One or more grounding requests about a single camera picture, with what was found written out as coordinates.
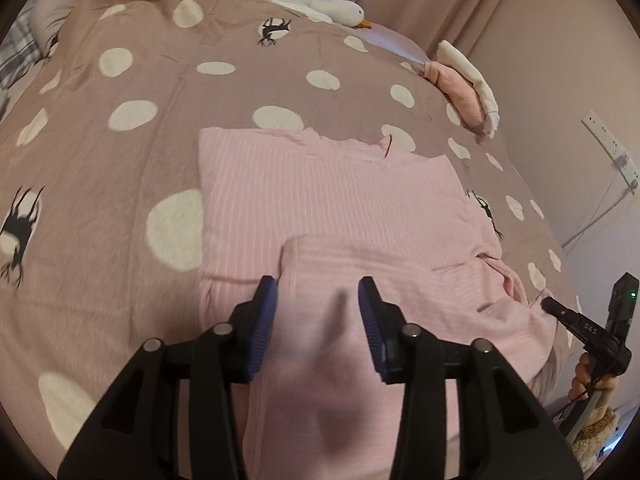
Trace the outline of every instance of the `white cable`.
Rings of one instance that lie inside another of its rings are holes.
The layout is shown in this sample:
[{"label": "white cable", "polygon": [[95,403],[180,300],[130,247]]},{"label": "white cable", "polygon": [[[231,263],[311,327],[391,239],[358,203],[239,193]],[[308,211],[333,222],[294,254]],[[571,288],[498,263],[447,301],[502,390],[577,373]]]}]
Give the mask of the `white cable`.
[{"label": "white cable", "polygon": [[[605,191],[604,196],[602,197],[602,200],[600,200],[600,204],[598,204],[598,207],[596,208],[596,211],[593,212],[593,215],[595,215],[597,213],[598,209],[600,208],[600,205],[602,204],[602,202],[604,200],[604,197],[607,195],[607,193],[609,192],[610,188],[611,188],[611,184],[609,184],[609,187]],[[638,188],[638,181],[636,179],[634,179],[631,182],[631,185],[625,189],[625,191],[622,193],[622,195],[620,196],[619,199],[617,199],[612,205],[607,207],[607,209],[605,211],[603,211],[601,214],[596,216],[596,218],[593,218],[593,216],[591,216],[592,219],[590,220],[590,222],[587,225],[585,225],[585,227],[580,229],[575,235],[573,235],[571,238],[569,238],[564,244],[562,244],[562,248],[564,249],[565,247],[567,247],[567,245],[569,245],[571,242],[573,242],[578,236],[583,234],[587,229],[589,229],[595,223],[600,221],[607,213],[609,213],[613,208],[615,208],[615,206],[617,206],[620,202],[622,202],[625,199],[625,197],[629,193],[631,193],[632,190],[635,190],[637,188]]]}]

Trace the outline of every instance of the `orange beak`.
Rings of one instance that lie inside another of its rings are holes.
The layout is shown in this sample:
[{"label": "orange beak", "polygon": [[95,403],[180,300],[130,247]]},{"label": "orange beak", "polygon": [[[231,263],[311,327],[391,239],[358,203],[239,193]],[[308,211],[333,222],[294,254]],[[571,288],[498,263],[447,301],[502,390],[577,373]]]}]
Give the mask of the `orange beak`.
[{"label": "orange beak", "polygon": [[371,22],[369,20],[362,20],[353,28],[371,28]]}]

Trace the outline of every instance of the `metal screw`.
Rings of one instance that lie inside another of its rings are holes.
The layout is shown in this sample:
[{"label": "metal screw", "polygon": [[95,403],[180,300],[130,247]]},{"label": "metal screw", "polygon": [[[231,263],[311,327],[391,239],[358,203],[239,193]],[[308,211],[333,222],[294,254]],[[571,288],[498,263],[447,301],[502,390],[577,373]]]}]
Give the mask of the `metal screw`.
[{"label": "metal screw", "polygon": [[159,339],[147,339],[145,343],[142,345],[142,348],[145,349],[146,352],[155,352],[162,346],[162,342]]},{"label": "metal screw", "polygon": [[213,327],[213,333],[216,335],[229,335],[234,331],[234,328],[229,323],[218,323]]},{"label": "metal screw", "polygon": [[422,329],[415,323],[407,323],[402,327],[402,333],[409,337],[418,337]]},{"label": "metal screw", "polygon": [[491,341],[487,339],[476,339],[474,341],[474,347],[476,350],[481,351],[483,354],[488,354],[491,350],[494,349],[494,345],[491,344]]}]

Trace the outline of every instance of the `polka dot blanket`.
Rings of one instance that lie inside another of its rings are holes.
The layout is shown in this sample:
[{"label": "polka dot blanket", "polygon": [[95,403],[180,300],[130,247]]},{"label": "polka dot blanket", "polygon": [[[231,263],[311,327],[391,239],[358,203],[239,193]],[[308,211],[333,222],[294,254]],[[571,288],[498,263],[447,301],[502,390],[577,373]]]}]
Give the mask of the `polka dot blanket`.
[{"label": "polka dot blanket", "polygon": [[[420,67],[261,0],[82,0],[0,126],[0,400],[53,473],[137,347],[199,334],[198,131],[312,128],[446,155],[530,299],[577,298],[504,139]],[[229,182],[241,186],[241,182]],[[564,329],[530,384],[544,399]]]}]

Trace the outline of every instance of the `power strip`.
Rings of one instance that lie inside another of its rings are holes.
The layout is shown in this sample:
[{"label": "power strip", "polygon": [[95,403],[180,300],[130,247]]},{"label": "power strip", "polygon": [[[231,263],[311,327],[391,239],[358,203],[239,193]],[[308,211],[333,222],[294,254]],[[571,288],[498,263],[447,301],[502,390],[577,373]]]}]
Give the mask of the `power strip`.
[{"label": "power strip", "polygon": [[617,163],[626,155],[626,163],[620,166],[620,173],[625,179],[626,184],[631,188],[631,192],[635,193],[638,188],[638,182],[640,182],[640,176],[638,174],[638,168],[636,168],[636,165],[631,160],[631,156],[627,153],[626,148],[613,136],[611,131],[593,110],[589,110],[589,113],[582,118],[582,123],[589,129],[593,136],[598,139],[598,142],[604,150],[609,153],[611,160]]}]

